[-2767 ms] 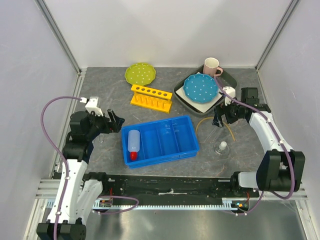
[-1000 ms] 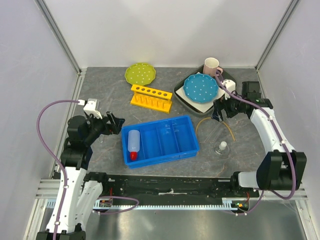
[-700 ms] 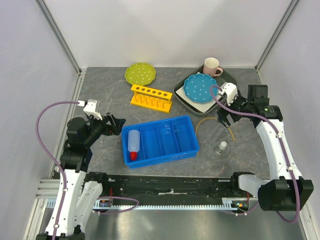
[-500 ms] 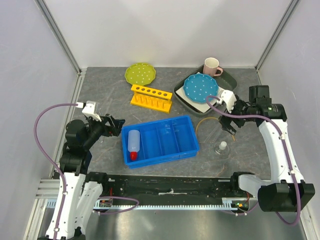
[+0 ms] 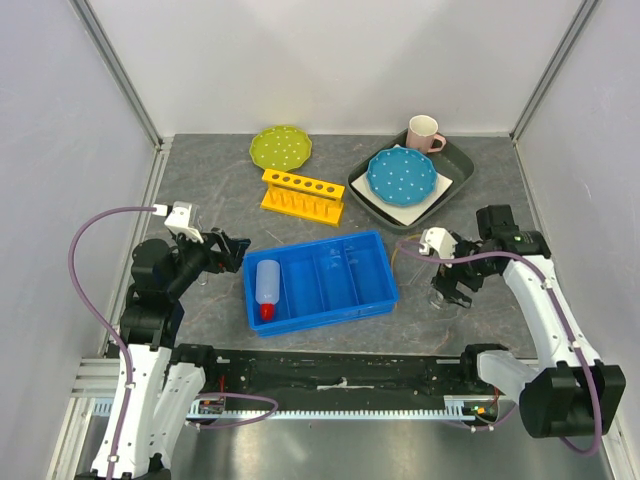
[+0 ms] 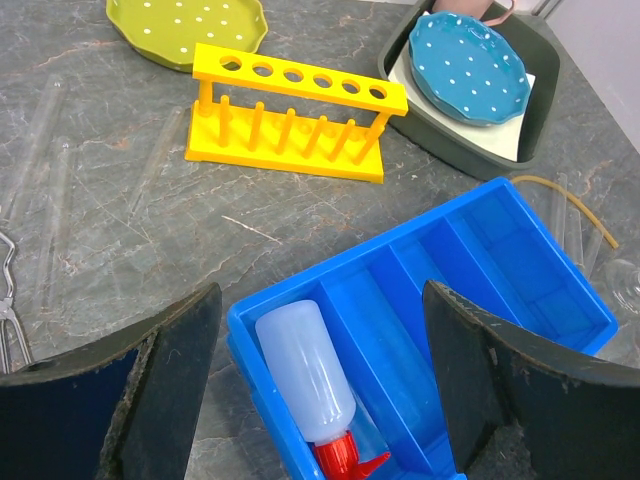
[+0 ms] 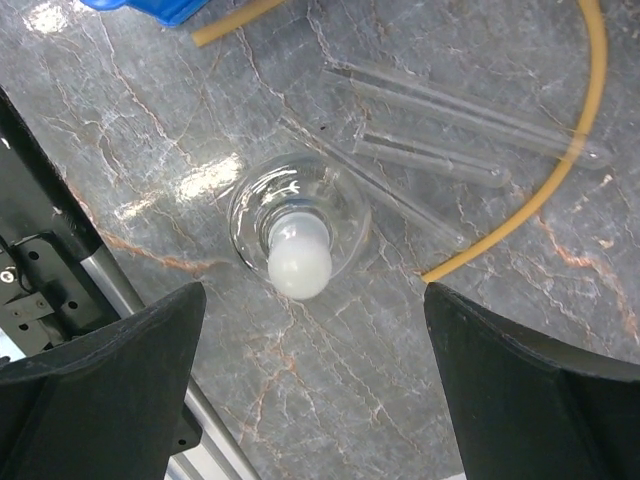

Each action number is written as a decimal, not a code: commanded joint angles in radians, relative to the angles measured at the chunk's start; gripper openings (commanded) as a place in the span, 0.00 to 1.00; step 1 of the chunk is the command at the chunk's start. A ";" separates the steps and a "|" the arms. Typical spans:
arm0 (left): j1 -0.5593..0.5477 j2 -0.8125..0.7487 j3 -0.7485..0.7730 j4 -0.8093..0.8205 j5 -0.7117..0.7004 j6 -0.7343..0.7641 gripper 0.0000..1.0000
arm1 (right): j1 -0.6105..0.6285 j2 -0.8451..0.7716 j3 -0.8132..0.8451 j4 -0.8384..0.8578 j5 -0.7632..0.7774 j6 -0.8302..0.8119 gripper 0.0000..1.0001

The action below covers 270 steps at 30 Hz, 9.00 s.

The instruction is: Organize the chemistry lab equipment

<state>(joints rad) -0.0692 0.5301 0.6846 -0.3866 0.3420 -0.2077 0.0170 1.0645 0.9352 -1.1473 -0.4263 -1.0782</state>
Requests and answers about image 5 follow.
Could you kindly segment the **glass flask white stopper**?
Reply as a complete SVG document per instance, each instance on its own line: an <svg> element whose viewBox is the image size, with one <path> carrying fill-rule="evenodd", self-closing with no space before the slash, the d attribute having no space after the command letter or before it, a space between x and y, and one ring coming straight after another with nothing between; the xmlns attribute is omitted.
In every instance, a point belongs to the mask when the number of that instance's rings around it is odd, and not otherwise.
<svg viewBox="0 0 640 480"><path fill-rule="evenodd" d="M432 309L437 311L445 311L449 308L449 302L438 291L433 291L429 294L428 303Z"/></svg>

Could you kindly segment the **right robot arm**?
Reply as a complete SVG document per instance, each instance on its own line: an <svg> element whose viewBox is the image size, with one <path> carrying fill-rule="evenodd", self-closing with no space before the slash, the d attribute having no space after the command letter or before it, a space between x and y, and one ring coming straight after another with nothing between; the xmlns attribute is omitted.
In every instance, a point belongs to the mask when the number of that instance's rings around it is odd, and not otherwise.
<svg viewBox="0 0 640 480"><path fill-rule="evenodd" d="M619 366L602 361L578 326L542 233L521 229L508 205L481 208L476 220L476 241L440 227L422 234L421 254L439 258L432 286L443 302L468 307L464 288L476 292L486 278L500 276L524 316L537 365L500 344L469 345L457 371L460 386L473 394L496 387L518 405L533 438L606 434L626 379Z"/></svg>

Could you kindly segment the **wash bottle red cap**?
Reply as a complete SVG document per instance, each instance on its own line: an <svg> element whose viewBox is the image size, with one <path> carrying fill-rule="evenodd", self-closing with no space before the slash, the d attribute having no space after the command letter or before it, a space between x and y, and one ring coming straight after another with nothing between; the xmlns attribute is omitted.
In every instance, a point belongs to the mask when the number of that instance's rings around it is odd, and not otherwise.
<svg viewBox="0 0 640 480"><path fill-rule="evenodd" d="M280 300L281 267L275 260L262 260L256 267L255 300L260 318L264 322L274 319Z"/></svg>

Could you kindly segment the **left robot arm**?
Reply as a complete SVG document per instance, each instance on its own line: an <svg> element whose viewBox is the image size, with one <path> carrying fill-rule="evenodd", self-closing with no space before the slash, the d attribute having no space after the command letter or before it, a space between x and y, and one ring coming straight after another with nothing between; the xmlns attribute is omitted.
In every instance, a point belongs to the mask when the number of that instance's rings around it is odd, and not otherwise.
<svg viewBox="0 0 640 480"><path fill-rule="evenodd" d="M145 240L120 318L119 378L102 444L84 479L167 479L187 413L219 382L210 345L177 344L181 296L201 273L235 273L250 246L214 228L194 242Z"/></svg>

